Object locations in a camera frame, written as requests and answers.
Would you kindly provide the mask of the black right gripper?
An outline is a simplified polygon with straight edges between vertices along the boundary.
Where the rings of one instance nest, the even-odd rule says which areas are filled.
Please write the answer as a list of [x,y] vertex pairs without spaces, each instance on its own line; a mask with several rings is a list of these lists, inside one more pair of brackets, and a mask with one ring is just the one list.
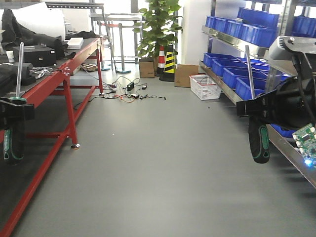
[[289,77],[272,92],[236,103],[237,116],[254,116],[270,124],[298,130],[316,124],[316,78]]

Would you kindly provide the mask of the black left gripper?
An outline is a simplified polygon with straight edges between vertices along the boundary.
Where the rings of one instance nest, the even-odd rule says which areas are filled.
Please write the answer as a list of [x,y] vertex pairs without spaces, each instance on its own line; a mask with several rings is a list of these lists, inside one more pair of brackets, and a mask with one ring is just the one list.
[[0,128],[7,130],[9,121],[26,121],[35,118],[34,104],[22,97],[0,98]]

